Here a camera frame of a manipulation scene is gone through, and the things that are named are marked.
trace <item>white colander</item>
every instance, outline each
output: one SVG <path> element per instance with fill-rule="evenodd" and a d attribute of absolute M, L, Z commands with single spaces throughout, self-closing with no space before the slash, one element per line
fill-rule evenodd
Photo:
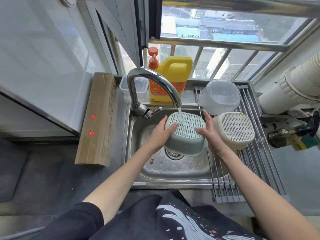
<path fill-rule="evenodd" d="M 172 113 L 165 124 L 167 129 L 175 122 L 179 123 L 178 128 L 172 133 L 164 147 L 174 153 L 193 157 L 199 155 L 204 148 L 207 148 L 205 138 L 195 131 L 196 127 L 206 127 L 205 121 L 198 115 L 182 112 L 180 122 L 179 112 Z"/>
<path fill-rule="evenodd" d="M 254 140 L 254 127 L 244 113 L 228 112 L 213 118 L 214 128 L 232 150 L 245 149 Z"/>

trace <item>black shirt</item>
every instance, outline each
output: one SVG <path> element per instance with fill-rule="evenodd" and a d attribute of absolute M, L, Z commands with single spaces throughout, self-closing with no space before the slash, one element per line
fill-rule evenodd
<path fill-rule="evenodd" d="M 116 215 L 105 226 L 100 209 L 83 202 L 51 222 L 36 239 L 252 240 L 262 239 L 213 206 L 191 207 L 178 190 L 151 195 Z"/>

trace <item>sink drain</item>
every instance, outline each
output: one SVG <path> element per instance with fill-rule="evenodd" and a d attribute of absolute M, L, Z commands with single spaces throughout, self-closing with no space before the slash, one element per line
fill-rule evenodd
<path fill-rule="evenodd" d="M 169 151 L 167 149 L 164 149 L 164 151 L 165 151 L 166 155 L 168 157 L 170 157 L 172 160 L 179 160 L 179 159 L 181 159 L 183 157 L 183 155 L 175 153 L 175 152 L 172 152 L 172 151 Z"/>

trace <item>running water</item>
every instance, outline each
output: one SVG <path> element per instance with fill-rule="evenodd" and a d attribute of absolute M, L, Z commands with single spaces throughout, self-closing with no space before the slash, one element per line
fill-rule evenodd
<path fill-rule="evenodd" d="M 178 108 L 178 111 L 179 111 L 179 116 L 180 116 L 180 123 L 183 123 L 181 108 Z"/>

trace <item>kitchen sink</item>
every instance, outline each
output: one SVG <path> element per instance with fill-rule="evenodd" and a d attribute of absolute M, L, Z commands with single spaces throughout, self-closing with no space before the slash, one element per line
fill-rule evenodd
<path fill-rule="evenodd" d="M 162 111 L 156 113 L 150 120 L 142 116 L 134 116 L 127 108 L 125 142 L 123 144 L 122 162 L 130 157 L 149 139 L 153 129 L 165 116 L 177 111 L 172 105 L 147 105 Z M 182 111 L 200 115 L 197 105 L 182 105 Z M 155 153 L 144 165 L 133 188 L 136 189 L 212 189 L 213 180 L 222 177 L 220 163 L 215 163 L 212 153 L 206 149 L 198 156 L 183 156 L 167 151 L 164 147 Z"/>

